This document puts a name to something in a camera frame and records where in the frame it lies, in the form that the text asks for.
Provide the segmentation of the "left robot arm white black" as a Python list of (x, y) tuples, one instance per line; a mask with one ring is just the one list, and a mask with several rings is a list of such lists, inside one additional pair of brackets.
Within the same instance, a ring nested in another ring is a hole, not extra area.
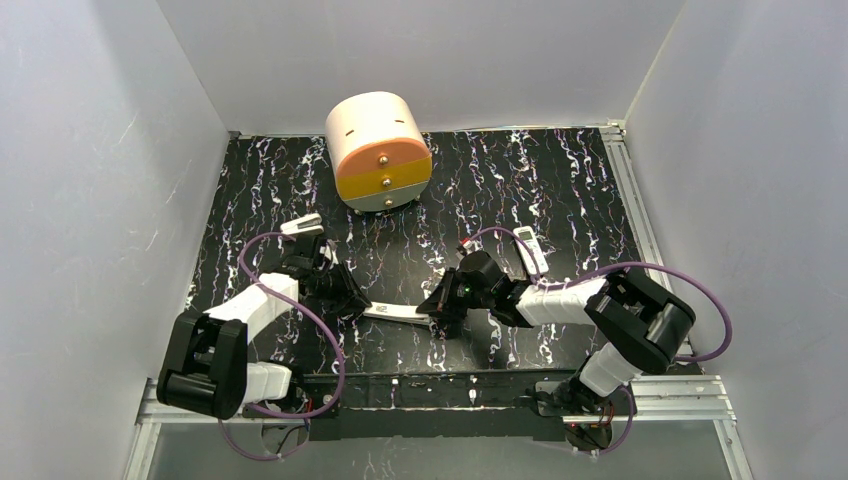
[(323, 302), (338, 315), (371, 307), (324, 235), (280, 237), (284, 249), (278, 267), (252, 272), (251, 285), (218, 306), (177, 316), (157, 381), (160, 403), (226, 420), (245, 406), (284, 400), (293, 372), (285, 365), (249, 361), (254, 338), (292, 309), (327, 331), (304, 305), (306, 299)]

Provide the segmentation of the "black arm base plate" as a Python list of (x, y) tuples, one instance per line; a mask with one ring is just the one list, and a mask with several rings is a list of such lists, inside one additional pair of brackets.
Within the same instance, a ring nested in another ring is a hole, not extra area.
[(340, 400), (310, 422), (313, 441), (405, 438), (529, 437), (563, 441), (584, 425), (593, 438), (610, 436), (631, 412), (617, 392), (593, 409), (551, 408), (533, 399), (569, 380), (569, 370), (477, 370), (354, 373)]

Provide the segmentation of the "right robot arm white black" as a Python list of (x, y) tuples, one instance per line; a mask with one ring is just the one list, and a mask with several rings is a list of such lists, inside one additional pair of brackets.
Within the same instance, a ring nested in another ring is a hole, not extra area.
[(506, 326), (593, 324), (607, 342), (550, 391), (528, 389), (538, 411), (594, 412), (643, 373), (660, 375), (674, 362), (695, 323), (692, 308), (635, 267), (619, 267), (573, 286), (534, 284), (505, 273), (476, 251), (448, 269), (416, 308), (442, 329), (470, 310), (486, 310)]

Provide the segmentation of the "white remote battery cover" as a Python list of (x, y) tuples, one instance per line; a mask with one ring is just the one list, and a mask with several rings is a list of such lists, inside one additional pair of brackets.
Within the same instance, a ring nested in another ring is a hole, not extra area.
[(417, 314), (415, 305), (398, 305), (389, 303), (373, 302), (371, 306), (363, 311), (363, 315), (375, 319), (397, 322), (400, 317), (424, 317)]

